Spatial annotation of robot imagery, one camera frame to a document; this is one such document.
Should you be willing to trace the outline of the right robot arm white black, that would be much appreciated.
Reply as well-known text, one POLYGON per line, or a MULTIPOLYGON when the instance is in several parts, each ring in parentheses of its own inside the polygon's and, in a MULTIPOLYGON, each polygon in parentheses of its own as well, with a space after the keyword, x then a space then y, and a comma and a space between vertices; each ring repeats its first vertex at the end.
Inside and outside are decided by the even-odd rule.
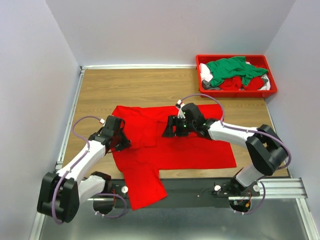
POLYGON ((248 150, 251 164, 241 169, 226 185, 224 194, 241 196, 256 181, 272 176, 285 168, 292 154, 269 125, 242 127, 228 124, 223 119, 206 118, 194 103, 176 104, 177 115, 170 115, 162 133, 164 138, 185 137, 195 133, 198 137, 238 145, 248 150))

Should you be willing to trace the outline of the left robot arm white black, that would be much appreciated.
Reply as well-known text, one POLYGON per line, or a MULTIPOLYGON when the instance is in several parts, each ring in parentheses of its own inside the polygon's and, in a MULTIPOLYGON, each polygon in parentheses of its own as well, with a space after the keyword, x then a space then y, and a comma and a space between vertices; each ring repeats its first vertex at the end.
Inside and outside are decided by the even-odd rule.
POLYGON ((83 149, 64 167, 48 172, 41 182, 37 212, 52 217, 56 224, 74 219, 82 203, 94 196, 119 199, 127 209, 123 196, 112 187, 112 178, 102 172, 86 173, 105 155, 120 152, 131 146, 124 133, 125 120, 113 115, 97 119, 101 128, 88 137, 83 149))

